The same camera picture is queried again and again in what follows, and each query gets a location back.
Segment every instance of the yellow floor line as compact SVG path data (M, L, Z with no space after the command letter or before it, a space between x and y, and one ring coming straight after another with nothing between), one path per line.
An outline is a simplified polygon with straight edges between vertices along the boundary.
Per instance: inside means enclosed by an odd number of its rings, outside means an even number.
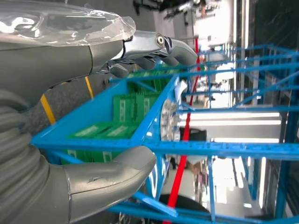
M48 104L47 98L45 94L43 94L41 98L41 103L43 106L45 112L46 113L48 119L50 121L51 125L56 123L55 117L54 116L52 110L51 109L50 105Z
M86 81L87 87L88 88L89 93L91 94L91 99L94 98L94 93L92 92L91 83L89 83L88 77L85 76L85 81Z

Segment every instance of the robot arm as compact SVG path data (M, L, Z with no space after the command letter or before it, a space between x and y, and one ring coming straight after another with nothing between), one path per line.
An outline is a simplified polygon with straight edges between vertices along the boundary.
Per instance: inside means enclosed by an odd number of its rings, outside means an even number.
M197 55L183 42L137 31L129 40L91 46L0 42L0 58L0 224L66 224L132 196L156 157L146 147L134 147L110 163L51 165L29 145L26 117L19 112L35 106L50 87L106 64L151 69L156 58L191 65Z
M145 31L137 31L127 41L91 46L0 43L0 57L2 95L7 95L5 91L8 91L15 97L22 96L23 105L18 108L20 111L35 105L48 88L92 73L101 73L104 65L109 66L104 73L114 70L114 75L124 77L128 71L119 65L116 68L116 64L136 63L150 70L157 58L169 65L181 63L186 66L194 64L197 58L186 43Z

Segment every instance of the blue metal rack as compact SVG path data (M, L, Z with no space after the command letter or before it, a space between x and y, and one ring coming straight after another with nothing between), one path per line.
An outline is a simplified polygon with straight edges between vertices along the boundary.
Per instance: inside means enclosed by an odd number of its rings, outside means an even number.
M288 49L278 48L273 45L260 45L250 47L248 49L233 49L232 53L242 50L262 50L263 55L258 58L247 58L241 60L225 60L217 62L206 62L205 65L214 66L227 62L243 63L245 67L237 67L230 70L218 71L200 71L200 72L182 72L177 74L155 76L155 77L138 77L128 78L124 80L113 79L111 83L114 86L107 89L91 101L88 101L70 114L59 120L57 124L48 127L32 138L32 143L43 148L47 151L49 158L53 163L58 163L57 158L63 158L71 163L81 163L82 161L70 155L61 152L62 149L74 150L94 150L94 151L123 151L134 146L145 145L150 148L157 156L157 163L146 185L148 195L137 192L134 197L142 203L123 202L112 208L110 211L122 212L137 217L152 218L156 220L169 220L174 223L198 224L198 223L281 223L283 210L285 204L285 184L289 169L288 161L299 160L299 145L294 144L295 133L298 128L297 93L299 84L297 83L297 72L299 68L299 54ZM221 53L227 54L228 50L220 52L203 52L201 54ZM260 66L252 66L252 62L259 60ZM165 68L156 68L156 70L165 70ZM236 103L230 108L209 108L209 109L178 109L179 113L201 113L201 112L257 112L257 111L275 111L288 112L288 125L285 134L285 143L282 144L262 144L262 143L217 143L217 142L163 142L160 138L160 114L162 104L169 99L174 101L174 88L180 78L189 78L192 76L211 76L215 73L223 72L242 72L245 75L251 71L258 71L260 74L270 74L279 80L275 84L269 83L264 78L258 78L259 86L255 89L234 90L234 91L212 91L209 83L208 91L185 93L184 95L200 95L213 93L231 92L239 94L242 92L252 93L251 96L243 101ZM113 97L119 94L128 92L128 83L135 82L142 84L145 88L149 88L142 83L143 80L151 80L154 78L171 78L170 82L160 94L148 114L142 121L131 139L123 140L101 140L101 139L69 139L72 133L81 130L96 122L112 121L113 120ZM251 101L256 97L262 99L268 91L291 91L291 103L289 105L273 106L273 107L257 107L243 108L239 107L243 103ZM165 154L183 154L183 155L206 155L208 157L209 185L211 214L183 210L171 209L160 202L158 202L162 189L165 180L165 176L169 163L166 160ZM219 216L215 214L213 176L211 169L212 156L229 156L229 157L251 157L268 159L285 160L282 162L279 171L279 181L277 192L277 202L276 218L274 221L264 222L254 219L236 218ZM299 217L284 219L284 223L299 222Z

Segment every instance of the concrete floor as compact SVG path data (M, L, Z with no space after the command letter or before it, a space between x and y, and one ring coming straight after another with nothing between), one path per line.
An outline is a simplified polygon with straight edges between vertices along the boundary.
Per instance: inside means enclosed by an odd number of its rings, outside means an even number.
M174 21L164 21L162 20L164 17L162 14L149 11L141 11L141 15L137 16L133 8L132 0L69 0L68 3L77 6L84 6L88 3L95 9L114 12L120 16L131 16L135 21L137 29L140 30L158 31L164 35L170 37L175 36L177 38L186 36L186 29L184 26L183 16L177 16ZM95 96L107 88L107 86L103 83L103 80L109 76L110 75L89 76L89 81L94 95ZM59 120L91 99L91 95L84 78L57 86L47 91L45 96L56 120ZM29 131L32 135L37 134L50 125L49 120L40 102L35 107L25 112L25 114L30 120ZM117 217L118 215L116 214L102 212L79 222L79 224L113 224Z

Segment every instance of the silver metal joint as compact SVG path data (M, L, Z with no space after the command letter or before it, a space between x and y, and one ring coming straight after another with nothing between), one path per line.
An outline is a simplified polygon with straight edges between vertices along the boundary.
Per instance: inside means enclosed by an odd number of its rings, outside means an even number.
M161 34L157 34L156 41L157 42L157 45L159 47L164 47L165 40L164 37Z

